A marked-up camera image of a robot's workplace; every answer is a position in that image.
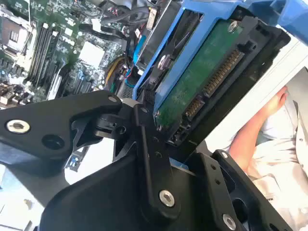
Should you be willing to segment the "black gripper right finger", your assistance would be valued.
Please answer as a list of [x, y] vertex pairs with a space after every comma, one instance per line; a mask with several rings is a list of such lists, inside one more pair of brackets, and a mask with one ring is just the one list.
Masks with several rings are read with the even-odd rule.
[[209, 211], [217, 231], [290, 231], [235, 161], [221, 150], [194, 152], [191, 170], [203, 180]]

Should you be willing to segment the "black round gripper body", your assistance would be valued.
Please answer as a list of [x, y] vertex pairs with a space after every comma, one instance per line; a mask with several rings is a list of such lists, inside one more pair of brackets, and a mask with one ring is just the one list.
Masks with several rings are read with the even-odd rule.
[[202, 231], [213, 229], [205, 186], [211, 159], [188, 171], [162, 153], [128, 155], [59, 192], [41, 231]]

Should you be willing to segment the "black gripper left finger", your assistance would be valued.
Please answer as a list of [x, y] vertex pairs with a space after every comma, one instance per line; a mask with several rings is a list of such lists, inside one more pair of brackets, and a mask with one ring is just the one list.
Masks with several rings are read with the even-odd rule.
[[143, 214], [177, 218], [180, 203], [169, 156], [150, 105], [99, 90], [0, 113], [0, 161], [40, 177], [58, 174], [73, 151], [102, 138], [115, 141], [114, 161], [137, 158]]

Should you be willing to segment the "person's bare hand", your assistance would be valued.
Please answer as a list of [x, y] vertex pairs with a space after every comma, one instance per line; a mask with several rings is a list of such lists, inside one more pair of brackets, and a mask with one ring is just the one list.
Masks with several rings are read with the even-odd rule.
[[271, 99], [271, 106], [275, 109], [281, 108], [287, 98], [287, 86], [282, 87]]

